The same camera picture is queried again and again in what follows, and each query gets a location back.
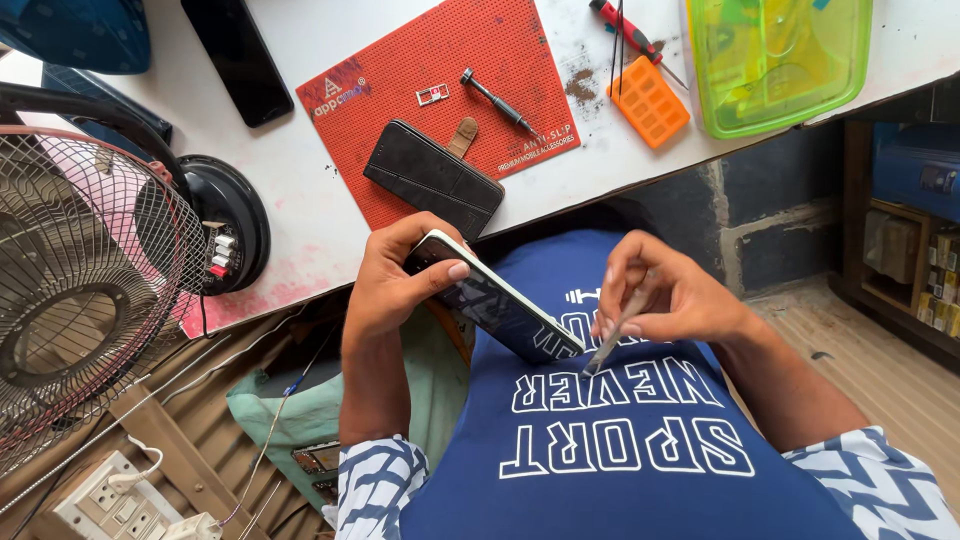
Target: hand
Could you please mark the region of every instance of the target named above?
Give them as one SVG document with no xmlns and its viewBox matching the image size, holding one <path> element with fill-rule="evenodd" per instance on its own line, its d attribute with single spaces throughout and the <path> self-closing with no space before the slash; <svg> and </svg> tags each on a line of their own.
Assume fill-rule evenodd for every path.
<svg viewBox="0 0 960 540">
<path fill-rule="evenodd" d="M 592 335 L 613 332 L 635 289 L 648 295 L 648 301 L 641 314 L 624 321 L 620 327 L 624 335 L 723 343 L 743 335 L 759 320 L 693 259 L 651 234 L 633 231 L 607 259 Z"/>
<path fill-rule="evenodd" d="M 410 250 L 433 229 L 464 243 L 453 226 L 430 212 L 407 216 L 371 233 L 350 294 L 345 343 L 398 329 L 417 304 L 469 275 L 469 265 L 455 259 L 438 262 L 412 277 L 403 271 Z"/>
</svg>

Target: patterned sleeve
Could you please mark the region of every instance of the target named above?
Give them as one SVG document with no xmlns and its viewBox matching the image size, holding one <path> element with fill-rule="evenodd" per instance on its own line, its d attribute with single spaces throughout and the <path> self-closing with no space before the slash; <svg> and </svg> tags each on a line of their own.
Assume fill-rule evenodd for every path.
<svg viewBox="0 0 960 540">
<path fill-rule="evenodd" d="M 819 480 L 870 540 L 960 540 L 933 472 L 887 444 L 879 426 L 783 457 Z"/>
<path fill-rule="evenodd" d="M 398 540 L 400 509 L 428 475 L 423 450 L 400 435 L 343 448 L 336 540 Z"/>
</svg>

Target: green plastic container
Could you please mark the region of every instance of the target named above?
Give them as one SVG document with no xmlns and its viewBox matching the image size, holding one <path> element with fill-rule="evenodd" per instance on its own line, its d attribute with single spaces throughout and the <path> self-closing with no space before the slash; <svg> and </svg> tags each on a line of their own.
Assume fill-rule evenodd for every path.
<svg viewBox="0 0 960 540">
<path fill-rule="evenodd" d="M 686 0 L 694 116 L 717 138 L 793 126 L 856 97 L 873 0 Z"/>
</svg>

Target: white table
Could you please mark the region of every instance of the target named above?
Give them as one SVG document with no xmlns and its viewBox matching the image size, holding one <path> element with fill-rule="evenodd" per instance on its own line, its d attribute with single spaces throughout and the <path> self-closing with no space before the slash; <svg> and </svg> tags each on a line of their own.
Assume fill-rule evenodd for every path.
<svg viewBox="0 0 960 540">
<path fill-rule="evenodd" d="M 147 0 L 153 64 L 142 75 L 104 77 L 174 124 L 177 155 L 208 154 L 239 169 L 267 207 L 273 248 L 250 288 L 208 299 L 210 330 L 230 326 L 347 285 L 356 277 L 370 232 L 333 161 L 303 112 L 294 88 L 389 34 L 436 0 L 247 0 L 294 99 L 295 111 L 259 129 L 243 123 L 178 0 Z M 560 76 L 577 72 L 602 96 L 610 79 L 612 35 L 587 0 L 537 0 Z M 625 13 L 684 76 L 680 0 L 625 2 Z M 859 97 L 811 122 L 891 97 L 960 70 L 956 0 L 875 0 L 867 84 Z M 39 85 L 40 62 L 18 53 L 0 61 L 0 80 Z M 678 95 L 690 105 L 686 94 Z M 507 177 L 507 196 L 485 233 L 502 231 L 628 186 L 713 160 L 766 134 L 715 140 L 691 122 L 651 150 L 604 98 L 580 106 L 568 97 L 584 144 Z M 24 114 L 29 124 L 66 128 L 59 118 Z M 184 324 L 200 331 L 199 310 Z"/>
</svg>

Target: white smartphone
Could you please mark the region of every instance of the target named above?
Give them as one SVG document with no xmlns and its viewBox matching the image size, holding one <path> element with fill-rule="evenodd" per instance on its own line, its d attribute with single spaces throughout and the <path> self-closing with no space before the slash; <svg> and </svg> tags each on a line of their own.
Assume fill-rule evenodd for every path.
<svg viewBox="0 0 960 540">
<path fill-rule="evenodd" d="M 434 295 L 457 309 L 524 360 L 543 364 L 584 353 L 584 342 L 494 274 L 459 243 L 434 229 L 403 262 L 413 276 L 436 262 L 458 258 L 470 275 Z"/>
</svg>

